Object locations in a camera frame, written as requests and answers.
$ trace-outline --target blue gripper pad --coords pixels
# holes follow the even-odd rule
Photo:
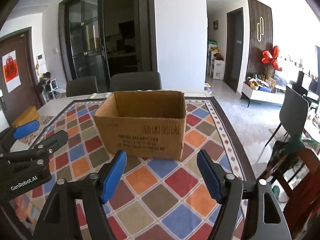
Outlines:
[[[222,204],[223,196],[221,193],[221,183],[219,181],[219,178],[216,176],[213,168],[209,164],[208,158],[205,157],[203,151],[198,152],[197,165],[211,198],[215,199],[217,203]]]
[[[113,165],[111,170],[103,182],[103,192],[101,200],[107,203],[109,199],[113,198],[116,188],[119,184],[121,176],[127,166],[127,154],[124,151],[117,153],[109,165]]]
[[[22,126],[17,127],[15,133],[13,134],[13,137],[17,140],[20,140],[26,137],[27,135],[37,131],[39,127],[39,122],[37,120],[33,120]]]

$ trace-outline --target diamond pattern tablecloth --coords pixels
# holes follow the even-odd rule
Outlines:
[[[103,146],[93,114],[103,101],[75,102],[50,124],[41,141],[65,130],[68,143],[50,160],[52,180],[28,192],[29,218],[36,223],[40,210],[57,179],[79,180],[100,170],[112,159]],[[104,205],[118,240],[207,239],[220,205],[210,198],[196,165],[196,154],[205,149],[227,172],[244,178],[232,141],[209,100],[187,100],[187,125],[180,161],[128,156],[128,164],[113,199]],[[241,238],[242,201],[234,239]],[[82,202],[77,202],[84,240],[91,239]]]

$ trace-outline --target balloon cluster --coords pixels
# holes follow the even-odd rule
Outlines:
[[[279,53],[280,53],[280,49],[278,46],[273,47],[273,56],[268,50],[263,51],[262,60],[261,60],[262,63],[263,64],[271,63],[276,70],[282,71],[282,68],[279,67],[279,62],[277,60],[277,57],[279,57]]]

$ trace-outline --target open cardboard box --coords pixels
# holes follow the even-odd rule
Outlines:
[[[176,91],[114,92],[93,119],[107,151],[180,160],[186,128],[184,95]]]

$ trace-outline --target white console table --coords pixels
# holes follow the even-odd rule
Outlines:
[[[241,99],[248,98],[248,106],[250,105],[251,101],[260,101],[260,102],[270,102],[275,104],[283,104],[284,101],[284,93],[283,92],[276,92],[270,93],[260,90],[254,90],[246,83],[243,83],[242,86],[242,96]]]

